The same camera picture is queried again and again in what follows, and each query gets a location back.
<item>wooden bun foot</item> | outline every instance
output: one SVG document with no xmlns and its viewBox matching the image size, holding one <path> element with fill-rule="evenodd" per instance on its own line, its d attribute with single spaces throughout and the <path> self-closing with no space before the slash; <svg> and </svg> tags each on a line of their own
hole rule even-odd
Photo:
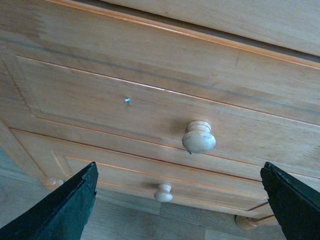
<svg viewBox="0 0 320 240">
<path fill-rule="evenodd" d="M 42 181 L 41 182 L 44 187 L 49 189 L 51 192 L 56 190 L 58 187 L 60 187 L 62 184 L 64 184 L 63 180 L 55 179 L 55 178 L 49 178 L 48 181 Z"/>
<path fill-rule="evenodd" d="M 263 225 L 279 224 L 274 215 L 267 216 L 260 219 L 246 217 L 246 216 L 235 216 L 235 223 L 239 228 L 243 230 L 254 229 L 258 226 L 263 226 Z"/>
</svg>

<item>wooden dresser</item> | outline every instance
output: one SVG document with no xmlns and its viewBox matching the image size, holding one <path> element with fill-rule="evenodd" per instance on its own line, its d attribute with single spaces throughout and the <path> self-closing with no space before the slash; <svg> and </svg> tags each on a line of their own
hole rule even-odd
<svg viewBox="0 0 320 240">
<path fill-rule="evenodd" d="M 0 147 L 29 176 L 95 161 L 99 188 L 254 219 L 266 161 L 320 191 L 320 4 L 107 2 L 0 3 Z M 195 120 L 214 150 L 182 146 Z"/>
</svg>

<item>drawer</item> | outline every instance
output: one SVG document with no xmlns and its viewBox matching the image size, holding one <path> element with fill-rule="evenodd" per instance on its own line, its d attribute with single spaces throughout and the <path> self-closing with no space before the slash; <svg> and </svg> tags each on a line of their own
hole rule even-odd
<svg viewBox="0 0 320 240">
<path fill-rule="evenodd" d="M 199 37 L 187 28 L 102 8 L 97 14 L 90 6 L 80 10 L 42 1 L 36 9 L 34 19 L 21 16 L 19 24 L 37 37 L 0 32 L 18 56 L 320 125 L 316 58 L 283 54 L 281 60 L 265 56 L 264 46 L 257 54 L 237 42 L 213 42 L 210 32 Z M 16 19 L 10 20 L 8 28 L 16 29 Z"/>
<path fill-rule="evenodd" d="M 312 0 L 304 1 L 303 4 L 272 0 L 102 1 L 320 55 L 318 41 L 320 5 Z"/>
<path fill-rule="evenodd" d="M 42 171 L 51 178 L 67 180 L 91 161 L 99 171 L 99 187 L 153 198 L 158 184 L 171 185 L 173 203 L 224 212 L 265 216 L 250 211 L 267 202 L 258 181 L 138 157 L 20 130 L 13 133 Z"/>
<path fill-rule="evenodd" d="M 17 57 L 17 62 L 23 72 L 17 86 L 37 119 L 168 149 L 184 149 L 181 138 L 186 126 L 201 119 L 211 124 L 217 140 L 209 155 L 234 160 L 236 165 L 263 166 L 270 161 L 291 173 L 320 174 L 318 159 L 309 154 L 318 148 L 314 141 L 320 138 L 317 126 L 29 58 Z M 124 103 L 125 98 L 132 104 Z"/>
</svg>

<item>drawer knob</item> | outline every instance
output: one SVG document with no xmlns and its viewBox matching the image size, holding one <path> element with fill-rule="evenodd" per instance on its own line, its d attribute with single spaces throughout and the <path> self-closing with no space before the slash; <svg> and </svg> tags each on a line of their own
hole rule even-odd
<svg viewBox="0 0 320 240">
<path fill-rule="evenodd" d="M 212 150 L 216 139 L 211 134 L 211 126 L 206 121 L 192 121 L 188 124 L 187 133 L 182 137 L 182 145 L 189 153 L 203 154 Z"/>
<path fill-rule="evenodd" d="M 158 191 L 154 194 L 154 198 L 161 203 L 170 202 L 173 198 L 170 193 L 171 186 L 167 184 L 159 184 Z"/>
</svg>

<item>laminate floor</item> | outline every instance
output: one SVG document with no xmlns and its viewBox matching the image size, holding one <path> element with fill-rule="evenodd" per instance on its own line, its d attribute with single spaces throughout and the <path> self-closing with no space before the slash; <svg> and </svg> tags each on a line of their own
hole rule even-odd
<svg viewBox="0 0 320 240">
<path fill-rule="evenodd" d="M 0 150 L 0 228 L 49 191 Z M 234 216 L 98 189 L 81 240 L 285 240 L 279 225 L 241 230 Z"/>
</svg>

